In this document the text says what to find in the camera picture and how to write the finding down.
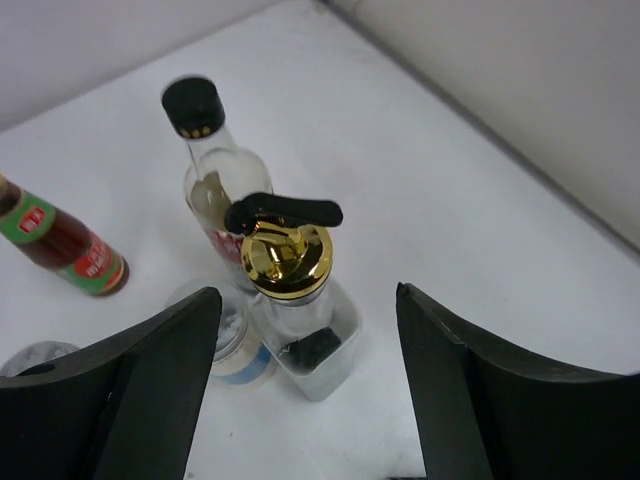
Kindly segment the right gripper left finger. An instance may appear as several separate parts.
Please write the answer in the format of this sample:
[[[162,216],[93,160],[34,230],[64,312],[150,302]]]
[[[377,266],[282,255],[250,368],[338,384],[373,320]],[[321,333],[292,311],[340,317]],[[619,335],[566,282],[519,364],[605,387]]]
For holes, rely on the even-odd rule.
[[[181,479],[222,299],[202,288],[152,318],[1,380],[4,479]]]

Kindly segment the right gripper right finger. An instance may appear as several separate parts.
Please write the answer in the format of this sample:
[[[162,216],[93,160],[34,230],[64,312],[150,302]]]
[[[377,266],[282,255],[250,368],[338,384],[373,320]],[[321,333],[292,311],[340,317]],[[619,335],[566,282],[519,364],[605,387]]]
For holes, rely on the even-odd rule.
[[[635,479],[639,378],[515,345],[408,283],[402,356],[430,479]]]

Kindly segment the gold-capped oil dispenser bottle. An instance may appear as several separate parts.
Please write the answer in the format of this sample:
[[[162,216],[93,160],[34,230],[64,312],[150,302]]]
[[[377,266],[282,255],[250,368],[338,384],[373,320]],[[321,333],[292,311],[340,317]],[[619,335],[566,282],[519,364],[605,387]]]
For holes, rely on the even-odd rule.
[[[362,317],[332,279],[330,229],[343,222],[332,200],[253,193],[234,202],[225,227],[243,237],[240,260],[257,296],[249,320],[282,370],[313,402],[351,374]]]

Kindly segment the green-label brown sauce bottle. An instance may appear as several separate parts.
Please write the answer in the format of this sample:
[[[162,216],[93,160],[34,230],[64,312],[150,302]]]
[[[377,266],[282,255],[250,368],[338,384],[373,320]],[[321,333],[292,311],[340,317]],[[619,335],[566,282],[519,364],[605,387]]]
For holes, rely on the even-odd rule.
[[[87,295],[113,295],[129,279],[125,258],[83,222],[6,178],[1,179],[1,235],[34,264]]]

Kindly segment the black-capped dark sauce bottle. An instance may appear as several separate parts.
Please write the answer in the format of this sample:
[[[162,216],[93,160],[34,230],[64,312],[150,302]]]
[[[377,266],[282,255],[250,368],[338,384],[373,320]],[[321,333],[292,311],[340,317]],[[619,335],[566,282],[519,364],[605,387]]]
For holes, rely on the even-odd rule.
[[[236,201],[273,191],[264,161],[236,143],[215,84],[200,75],[183,76],[163,91],[162,107],[191,158],[184,178],[186,202],[236,285],[255,290],[241,265],[243,237],[225,228]]]

